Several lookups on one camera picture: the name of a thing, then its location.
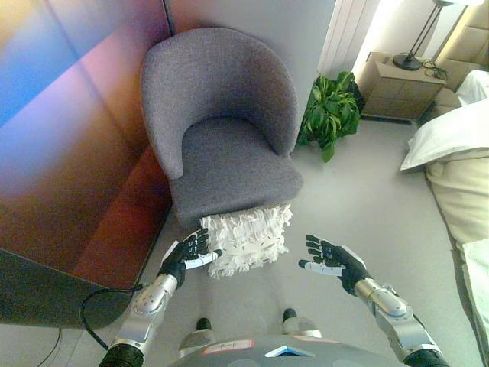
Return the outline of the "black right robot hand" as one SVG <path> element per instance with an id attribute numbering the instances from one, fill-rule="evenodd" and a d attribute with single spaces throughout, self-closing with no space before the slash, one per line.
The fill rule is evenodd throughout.
<path id="1" fill-rule="evenodd" d="M 306 247 L 313 259 L 301 259 L 298 265 L 317 274 L 336 276 L 343 289 L 353 296 L 355 285 L 371 278 L 363 260 L 347 246 L 334 245 L 314 235 L 306 235 Z"/>

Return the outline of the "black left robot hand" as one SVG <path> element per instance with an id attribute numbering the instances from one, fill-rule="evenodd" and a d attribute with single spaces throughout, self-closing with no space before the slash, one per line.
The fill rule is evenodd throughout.
<path id="1" fill-rule="evenodd" d="M 186 270 L 206 265 L 222 256 L 222 250 L 208 249 L 208 229 L 198 229 L 181 241 L 175 241 L 165 253 L 158 274 L 172 275 L 180 288 Z"/>

